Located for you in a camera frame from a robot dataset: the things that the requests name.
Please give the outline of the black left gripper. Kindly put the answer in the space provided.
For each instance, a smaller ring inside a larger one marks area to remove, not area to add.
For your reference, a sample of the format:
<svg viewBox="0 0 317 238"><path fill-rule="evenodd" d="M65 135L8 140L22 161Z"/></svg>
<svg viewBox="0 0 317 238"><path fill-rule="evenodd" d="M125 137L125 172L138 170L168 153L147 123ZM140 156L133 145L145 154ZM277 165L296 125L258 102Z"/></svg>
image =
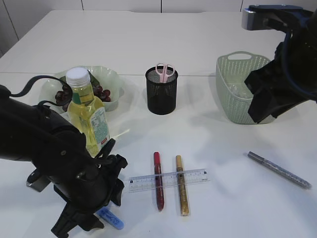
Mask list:
<svg viewBox="0 0 317 238"><path fill-rule="evenodd" d="M36 167L33 183L54 184L55 192L66 205L51 229L58 238L67 238L74 227L85 231L103 229L95 212L110 201L121 205L123 182L118 178L128 163L121 155L105 150L92 158L86 150L46 148L26 154L26 160Z"/></svg>

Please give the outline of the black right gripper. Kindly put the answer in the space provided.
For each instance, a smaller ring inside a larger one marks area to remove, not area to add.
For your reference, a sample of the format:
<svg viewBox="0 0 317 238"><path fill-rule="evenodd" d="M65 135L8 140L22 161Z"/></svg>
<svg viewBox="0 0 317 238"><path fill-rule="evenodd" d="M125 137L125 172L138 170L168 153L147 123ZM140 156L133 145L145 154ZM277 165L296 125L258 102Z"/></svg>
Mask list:
<svg viewBox="0 0 317 238"><path fill-rule="evenodd" d="M277 118L307 101L288 86L276 60L251 71L244 83L253 94L248 114L255 123L262 122L268 116Z"/></svg>

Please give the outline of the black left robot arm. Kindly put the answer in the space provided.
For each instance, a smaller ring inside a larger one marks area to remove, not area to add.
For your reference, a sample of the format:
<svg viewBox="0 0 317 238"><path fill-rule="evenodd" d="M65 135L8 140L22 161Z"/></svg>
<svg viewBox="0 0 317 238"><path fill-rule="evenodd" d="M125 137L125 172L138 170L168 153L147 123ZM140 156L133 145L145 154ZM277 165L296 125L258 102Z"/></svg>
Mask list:
<svg viewBox="0 0 317 238"><path fill-rule="evenodd" d="M0 156L31 162L36 169L30 185L44 189L52 184L65 201L52 228L55 236L66 238L77 226L102 229L96 212L110 202L121 204L124 184L118 176L127 161L111 153L114 145L109 140L92 157L85 135L62 116L45 105L19 102L6 87L0 88Z"/></svg>

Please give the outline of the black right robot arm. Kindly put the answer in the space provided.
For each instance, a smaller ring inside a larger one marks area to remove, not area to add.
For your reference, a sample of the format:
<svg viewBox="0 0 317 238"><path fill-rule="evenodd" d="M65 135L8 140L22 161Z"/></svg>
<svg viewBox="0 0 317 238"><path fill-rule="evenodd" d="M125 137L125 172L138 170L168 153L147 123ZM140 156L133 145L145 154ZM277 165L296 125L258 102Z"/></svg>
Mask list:
<svg viewBox="0 0 317 238"><path fill-rule="evenodd" d="M248 114L255 123L277 118L291 108L317 99L317 13L294 5L250 5L242 28L285 33L274 59L245 80L253 94Z"/></svg>

